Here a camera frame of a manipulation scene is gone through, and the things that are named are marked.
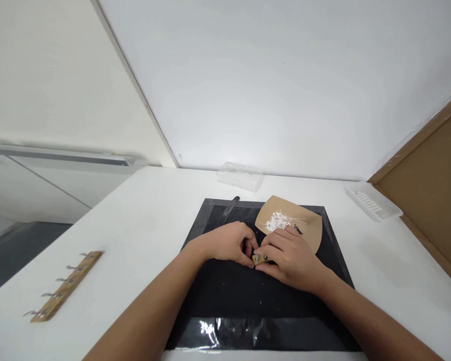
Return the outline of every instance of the gray floor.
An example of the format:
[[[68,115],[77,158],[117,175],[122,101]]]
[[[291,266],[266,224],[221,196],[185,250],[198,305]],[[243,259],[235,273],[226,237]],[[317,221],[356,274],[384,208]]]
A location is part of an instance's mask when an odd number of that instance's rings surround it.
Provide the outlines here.
[[[71,226],[23,223],[0,236],[0,287]]]

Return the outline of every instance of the white plastic tray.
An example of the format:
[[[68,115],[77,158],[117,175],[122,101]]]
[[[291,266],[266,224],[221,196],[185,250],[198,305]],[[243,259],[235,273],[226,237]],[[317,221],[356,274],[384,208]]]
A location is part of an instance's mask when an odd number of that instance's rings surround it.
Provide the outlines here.
[[[374,189],[368,182],[362,180],[352,183],[345,187],[344,190],[365,214],[375,222],[384,222],[403,215],[401,209]]]

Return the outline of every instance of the black cutting mat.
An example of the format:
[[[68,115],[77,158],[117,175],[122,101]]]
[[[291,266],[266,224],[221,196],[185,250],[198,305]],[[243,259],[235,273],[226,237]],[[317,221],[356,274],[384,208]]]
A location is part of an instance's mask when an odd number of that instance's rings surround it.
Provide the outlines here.
[[[229,202],[206,199],[184,246],[214,229]],[[263,204],[239,202],[227,223],[245,222],[261,244],[265,235],[254,223]],[[303,207],[323,217],[318,258],[353,286],[324,207]],[[204,322],[216,328],[216,338],[204,337],[201,327]],[[167,349],[211,344],[219,349],[360,350],[347,329],[317,297],[286,286],[263,272],[218,260],[207,261],[199,271]]]

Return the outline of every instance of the white cabinet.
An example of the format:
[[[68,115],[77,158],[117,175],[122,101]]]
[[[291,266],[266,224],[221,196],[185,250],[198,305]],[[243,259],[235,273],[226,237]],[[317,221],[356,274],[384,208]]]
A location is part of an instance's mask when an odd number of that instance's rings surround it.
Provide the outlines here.
[[[120,166],[24,157],[13,159],[91,208],[146,165],[139,160],[132,166]]]
[[[19,222],[75,223],[90,207],[0,155],[0,214]]]

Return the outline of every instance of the hand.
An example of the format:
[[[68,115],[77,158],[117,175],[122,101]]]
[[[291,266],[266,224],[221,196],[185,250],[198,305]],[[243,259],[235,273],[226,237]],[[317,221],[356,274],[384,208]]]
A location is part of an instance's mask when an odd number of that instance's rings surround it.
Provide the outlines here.
[[[246,239],[246,254],[242,252]],[[206,259],[231,260],[254,268],[251,259],[252,248],[257,249],[256,235],[245,223],[233,222],[192,240],[204,252]]]
[[[254,254],[267,255],[277,263],[261,263],[256,266],[257,270],[301,291],[317,294],[332,272],[292,226],[268,234]]]

